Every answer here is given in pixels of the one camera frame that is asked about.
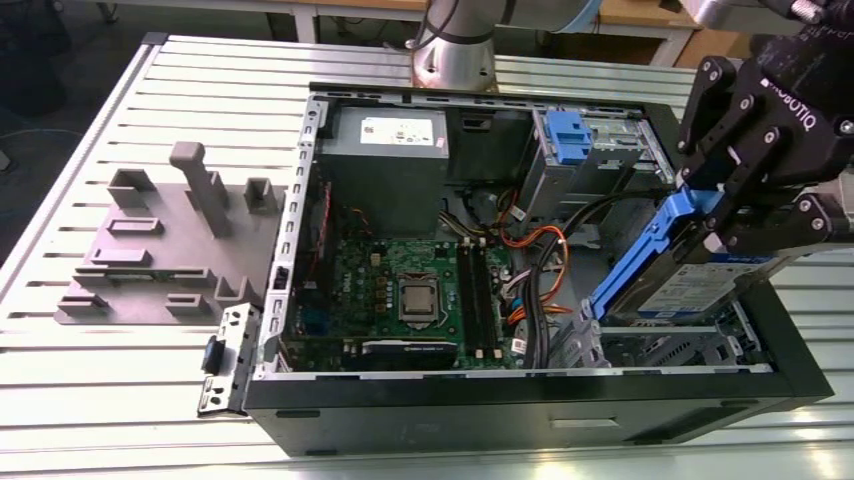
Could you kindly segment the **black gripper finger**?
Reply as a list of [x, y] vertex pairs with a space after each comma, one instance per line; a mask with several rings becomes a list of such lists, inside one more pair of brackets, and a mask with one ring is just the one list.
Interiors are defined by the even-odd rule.
[[705, 210], [774, 210], [782, 188], [770, 184], [782, 152], [782, 118], [756, 61], [704, 59], [682, 118], [685, 163], [677, 191]]
[[721, 253], [801, 257], [843, 248], [843, 200], [808, 192], [762, 215], [738, 215], [718, 233]]

